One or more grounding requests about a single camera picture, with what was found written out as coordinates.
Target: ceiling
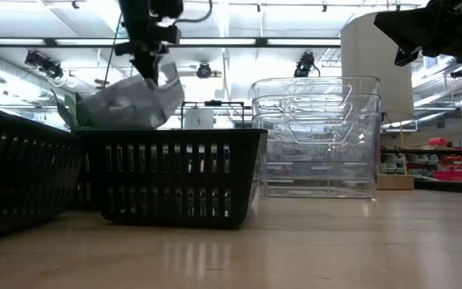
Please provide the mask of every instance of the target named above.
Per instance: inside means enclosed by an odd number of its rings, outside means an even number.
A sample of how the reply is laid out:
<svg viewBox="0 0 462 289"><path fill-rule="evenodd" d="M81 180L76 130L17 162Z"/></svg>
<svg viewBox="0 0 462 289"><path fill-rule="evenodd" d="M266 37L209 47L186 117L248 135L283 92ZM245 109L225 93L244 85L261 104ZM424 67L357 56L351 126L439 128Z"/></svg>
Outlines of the ceiling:
<svg viewBox="0 0 462 289"><path fill-rule="evenodd" d="M386 10L384 0L225 0L213 1L213 13L204 22L180 23L183 37L339 37L341 29L365 13ZM116 0L78 0L75 10L71 0L0 0L0 37L22 38L112 38L120 16ZM395 9L396 1L389 1ZM426 4L423 0L402 0L402 9ZM209 8L207 0L185 0L182 18L199 18ZM29 70L24 64L28 48L0 47L0 59ZM96 92L95 79L104 79L108 60L108 81L114 83L135 74L128 57L111 56L110 49L39 48L43 54L62 63L71 77L56 86L69 92L90 95ZM233 100L247 100L249 86L267 77L292 76L294 65L305 48L173 48L164 62L175 62L185 86L198 95L204 79L190 79L200 62L213 70L227 65L227 84ZM322 75L341 75L339 49L313 49ZM39 71L31 74L44 78ZM223 80L212 80L209 89L223 87ZM188 100L200 100L187 95Z"/></svg>

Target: clear plastic bin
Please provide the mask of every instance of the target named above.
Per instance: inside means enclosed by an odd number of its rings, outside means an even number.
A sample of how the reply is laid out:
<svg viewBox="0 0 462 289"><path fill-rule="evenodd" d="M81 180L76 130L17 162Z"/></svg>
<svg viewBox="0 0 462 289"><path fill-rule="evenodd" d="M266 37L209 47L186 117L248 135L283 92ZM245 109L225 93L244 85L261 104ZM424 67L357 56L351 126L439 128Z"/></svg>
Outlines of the clear plastic bin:
<svg viewBox="0 0 462 289"><path fill-rule="evenodd" d="M365 89L377 92L377 80L268 79L254 84L253 127L269 131L267 196L375 197L380 97L351 93ZM267 90L279 94L261 94Z"/></svg>

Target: wooden table surface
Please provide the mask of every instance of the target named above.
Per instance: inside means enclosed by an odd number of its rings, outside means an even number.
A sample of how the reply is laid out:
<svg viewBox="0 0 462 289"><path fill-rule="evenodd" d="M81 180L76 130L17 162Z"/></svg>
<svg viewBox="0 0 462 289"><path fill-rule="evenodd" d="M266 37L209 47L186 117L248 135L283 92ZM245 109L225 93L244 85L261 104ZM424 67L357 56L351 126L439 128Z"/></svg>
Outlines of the wooden table surface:
<svg viewBox="0 0 462 289"><path fill-rule="evenodd" d="M462 289L462 194L262 198L240 230L67 212L0 238L0 288Z"/></svg>

